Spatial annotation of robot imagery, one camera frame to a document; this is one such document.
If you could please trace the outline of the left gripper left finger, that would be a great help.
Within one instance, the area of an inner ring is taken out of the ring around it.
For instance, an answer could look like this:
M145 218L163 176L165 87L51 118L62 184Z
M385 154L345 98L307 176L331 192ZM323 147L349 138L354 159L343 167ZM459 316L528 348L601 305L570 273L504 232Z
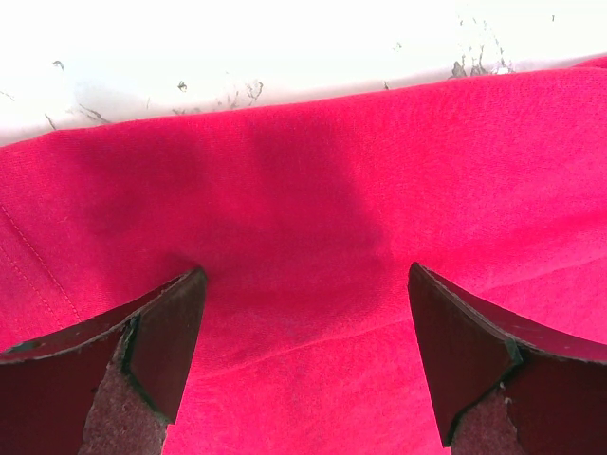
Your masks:
M192 365L206 286L195 268L3 352L2 453L161 453Z

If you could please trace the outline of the red t shirt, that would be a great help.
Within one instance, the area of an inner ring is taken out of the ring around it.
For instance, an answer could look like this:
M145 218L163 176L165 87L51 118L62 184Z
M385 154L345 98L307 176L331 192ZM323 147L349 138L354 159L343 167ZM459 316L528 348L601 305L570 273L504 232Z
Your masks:
M606 338L606 63L56 131L1 151L1 345L196 266L169 454L438 454L421 263Z

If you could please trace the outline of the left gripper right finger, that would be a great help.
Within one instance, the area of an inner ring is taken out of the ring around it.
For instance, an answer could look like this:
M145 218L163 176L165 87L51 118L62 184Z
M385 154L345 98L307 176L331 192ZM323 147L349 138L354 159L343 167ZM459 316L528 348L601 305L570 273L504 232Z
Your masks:
M419 263L408 293L442 446L605 453L605 345L480 299Z

